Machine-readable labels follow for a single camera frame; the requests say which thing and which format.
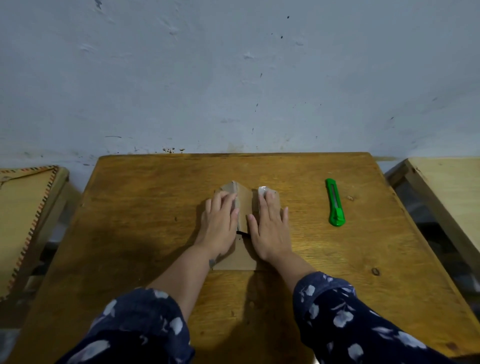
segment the white wall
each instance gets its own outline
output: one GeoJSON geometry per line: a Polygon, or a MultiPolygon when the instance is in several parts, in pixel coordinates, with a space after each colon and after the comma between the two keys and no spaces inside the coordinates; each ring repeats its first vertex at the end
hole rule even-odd
{"type": "Polygon", "coordinates": [[[99,156],[163,148],[480,153],[478,0],[100,7],[0,2],[2,166],[83,188],[99,156]]]}

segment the person's right hand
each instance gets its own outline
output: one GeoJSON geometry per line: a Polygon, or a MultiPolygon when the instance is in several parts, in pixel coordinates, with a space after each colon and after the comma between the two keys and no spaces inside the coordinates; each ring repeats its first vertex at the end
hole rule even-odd
{"type": "Polygon", "coordinates": [[[288,228],[288,207],[280,216],[280,203],[271,191],[267,191],[265,198],[259,194],[260,224],[253,215],[248,216],[248,225],[252,236],[252,243],[258,256],[271,263],[284,253],[292,251],[290,230],[288,228]]]}

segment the finger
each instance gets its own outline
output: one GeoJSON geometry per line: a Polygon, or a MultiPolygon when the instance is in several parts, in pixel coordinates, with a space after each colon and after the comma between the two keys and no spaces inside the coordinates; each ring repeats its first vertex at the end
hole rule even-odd
{"type": "Polygon", "coordinates": [[[230,231],[234,230],[237,231],[239,225],[239,208],[233,209],[232,213],[230,214],[230,231]]]}
{"type": "Polygon", "coordinates": [[[273,219],[280,219],[280,208],[278,207],[278,204],[275,201],[275,195],[271,191],[267,191],[265,194],[266,196],[266,201],[267,201],[267,206],[268,206],[268,215],[270,216],[270,220],[273,219]]]}
{"type": "Polygon", "coordinates": [[[270,220],[270,216],[268,215],[267,202],[262,194],[258,194],[258,202],[260,204],[260,223],[262,223],[262,221],[267,222],[270,220]]]}
{"type": "Polygon", "coordinates": [[[257,243],[260,236],[258,235],[258,224],[257,219],[253,215],[248,216],[248,227],[250,229],[250,236],[252,237],[252,241],[257,243]]]}
{"type": "Polygon", "coordinates": [[[237,194],[229,194],[223,199],[222,202],[222,211],[227,211],[230,213],[232,211],[232,205],[233,201],[235,201],[235,198],[237,197],[237,194]]]}
{"type": "Polygon", "coordinates": [[[208,200],[205,201],[205,211],[207,212],[207,214],[209,214],[211,210],[212,210],[212,199],[209,198],[208,200]]]}
{"type": "Polygon", "coordinates": [[[288,227],[288,207],[283,209],[283,217],[282,217],[282,222],[285,226],[288,227]]]}
{"type": "Polygon", "coordinates": [[[213,195],[212,199],[212,211],[220,211],[222,207],[222,198],[228,195],[227,191],[218,191],[213,195]]]}

